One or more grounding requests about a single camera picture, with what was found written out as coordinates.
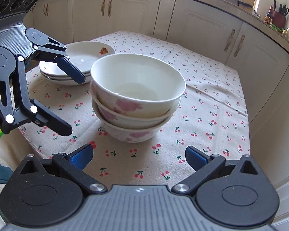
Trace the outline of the large white plate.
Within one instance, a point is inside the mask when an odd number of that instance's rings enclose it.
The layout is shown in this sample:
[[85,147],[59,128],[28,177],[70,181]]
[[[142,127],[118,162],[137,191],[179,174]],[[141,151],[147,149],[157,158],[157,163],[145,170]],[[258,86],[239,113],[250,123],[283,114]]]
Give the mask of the large white plate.
[[[92,63],[83,62],[75,64],[75,66],[84,73],[85,76],[90,75]],[[38,65],[40,73],[46,77],[54,79],[71,79],[64,71],[62,71],[56,63],[40,61]]]

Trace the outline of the floral bowl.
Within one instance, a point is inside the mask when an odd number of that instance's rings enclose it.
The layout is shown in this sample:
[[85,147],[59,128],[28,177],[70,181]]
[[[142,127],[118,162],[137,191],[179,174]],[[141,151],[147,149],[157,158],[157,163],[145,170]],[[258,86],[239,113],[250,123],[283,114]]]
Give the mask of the floral bowl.
[[131,117],[159,117],[186,90],[184,77],[170,64],[140,54],[113,54],[91,67],[92,88],[105,107]]
[[162,123],[167,117],[172,117],[173,113],[179,107],[180,102],[180,98],[175,100],[172,107],[162,116],[154,118],[136,118],[118,114],[110,109],[107,109],[105,106],[102,106],[99,101],[96,103],[95,100],[92,99],[92,105],[97,106],[98,111],[105,121],[113,124],[114,126],[126,129],[144,129],[154,127]]
[[100,115],[97,115],[97,117],[111,137],[126,143],[140,143],[151,139],[171,119],[171,116],[169,116],[162,123],[150,128],[126,129],[108,123]]

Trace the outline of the red knife block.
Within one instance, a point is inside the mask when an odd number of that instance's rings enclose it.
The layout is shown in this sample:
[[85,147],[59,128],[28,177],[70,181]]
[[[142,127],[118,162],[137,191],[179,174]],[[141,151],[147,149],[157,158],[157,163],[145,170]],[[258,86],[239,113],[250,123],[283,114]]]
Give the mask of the red knife block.
[[272,24],[277,28],[282,29],[286,23],[286,16],[289,13],[289,8],[284,4],[277,7],[277,2],[274,1],[272,12]]

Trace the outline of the white kitchen cabinets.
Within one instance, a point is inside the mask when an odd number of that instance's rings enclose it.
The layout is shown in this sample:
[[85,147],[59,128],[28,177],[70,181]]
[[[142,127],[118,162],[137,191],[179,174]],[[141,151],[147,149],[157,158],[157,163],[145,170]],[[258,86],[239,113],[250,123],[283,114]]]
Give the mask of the white kitchen cabinets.
[[89,85],[65,87],[28,73],[29,91],[73,126],[70,137],[29,124],[21,132],[44,158],[92,145],[86,172],[102,183],[173,186],[193,173],[192,145],[237,160],[252,154],[263,170],[276,162],[282,131],[272,115],[289,116],[289,54],[241,19],[193,0],[41,0],[47,26],[74,41],[92,40],[117,53],[159,58],[175,67],[187,88],[173,117],[150,140],[111,137],[93,112]]

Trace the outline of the dark sauce bottle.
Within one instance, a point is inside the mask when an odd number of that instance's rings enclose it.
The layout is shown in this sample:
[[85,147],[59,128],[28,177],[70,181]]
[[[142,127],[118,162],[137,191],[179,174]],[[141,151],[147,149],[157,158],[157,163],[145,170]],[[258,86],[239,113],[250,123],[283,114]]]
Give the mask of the dark sauce bottle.
[[274,10],[273,6],[270,6],[268,13],[265,15],[264,23],[270,25],[272,22],[272,12]]

